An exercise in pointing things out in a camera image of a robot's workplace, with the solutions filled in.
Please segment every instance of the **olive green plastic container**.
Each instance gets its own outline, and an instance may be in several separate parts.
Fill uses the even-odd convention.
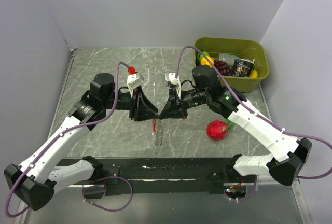
[[[219,53],[233,54],[251,61],[255,59],[254,69],[258,72],[258,78],[225,76],[229,85],[242,93],[253,91],[259,82],[266,78],[270,72],[264,48],[256,41],[202,37],[195,42],[195,47],[201,51],[207,51],[214,60],[218,60]],[[197,52],[195,51],[194,63],[195,66],[198,66],[200,64],[196,60],[196,55]]]

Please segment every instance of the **table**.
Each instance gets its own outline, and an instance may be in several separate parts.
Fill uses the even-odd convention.
[[[174,72],[180,48],[79,48],[74,50],[57,112],[50,130],[53,133],[100,72],[115,74],[115,65],[124,61],[140,71],[146,96],[161,111],[168,97],[163,86],[164,72]],[[193,51],[186,50],[180,67],[180,79],[191,79]],[[125,86],[127,72],[121,69],[120,85]],[[261,88],[246,97],[269,117]],[[264,155],[268,150],[240,127],[222,141],[213,142],[205,133],[208,123],[222,117],[208,107],[188,111],[186,120],[163,120],[163,144],[154,145],[151,121],[133,122],[128,112],[115,111],[82,138],[66,155],[81,158],[179,158],[232,157],[234,154]],[[119,207],[128,195],[104,197],[101,205]],[[136,194],[123,211],[109,213],[82,202],[81,186],[70,186],[56,194],[37,212],[28,211],[16,223],[311,223],[299,181],[292,187],[262,179],[259,190],[240,204],[229,203],[224,195],[198,193]]]

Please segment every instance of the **gray wall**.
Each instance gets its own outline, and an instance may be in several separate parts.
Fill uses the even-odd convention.
[[[71,48],[261,40],[282,0],[45,0]]]
[[[70,50],[43,0],[0,0],[0,165],[19,164],[47,138]],[[0,223],[8,194],[0,174]],[[12,204],[16,213],[18,201]]]
[[[271,67],[264,93],[272,119],[289,131],[332,141],[332,0],[284,0],[261,43]],[[331,150],[313,141],[301,175],[332,166]],[[332,176],[302,180],[314,223],[332,223]]]

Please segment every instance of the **yellow fruit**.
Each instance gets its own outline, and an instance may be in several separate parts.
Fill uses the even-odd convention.
[[[251,77],[251,78],[258,78],[258,72],[257,72],[257,70],[252,70],[249,77]]]
[[[211,57],[207,58],[211,61],[212,64],[214,64],[214,60]],[[205,57],[201,59],[201,65],[208,65],[209,67],[212,67]]]

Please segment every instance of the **marble tabletop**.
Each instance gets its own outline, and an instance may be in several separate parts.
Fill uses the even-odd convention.
[[[65,82],[61,103],[56,113],[52,132],[67,116],[74,103],[89,89],[90,81],[100,72],[115,75],[115,66],[123,61],[134,66],[145,78],[142,86],[145,95],[159,109],[163,109],[168,88],[164,87],[162,76],[174,72],[180,48],[79,48],[73,52],[73,62]],[[191,79],[193,51],[184,52],[179,76],[181,80]],[[120,87],[126,86],[126,69],[120,69]],[[183,90],[189,89],[185,84]],[[262,114],[267,115],[266,105],[259,87],[246,97]],[[244,155],[265,155],[268,150],[245,130],[236,126],[222,141],[212,141],[206,135],[206,126],[222,116],[213,113],[206,105],[188,110],[186,120],[162,120],[163,142],[154,145],[151,121],[134,122],[127,111],[116,110],[109,120],[97,125],[91,133],[77,142],[66,155],[79,158],[94,157],[232,157]]]

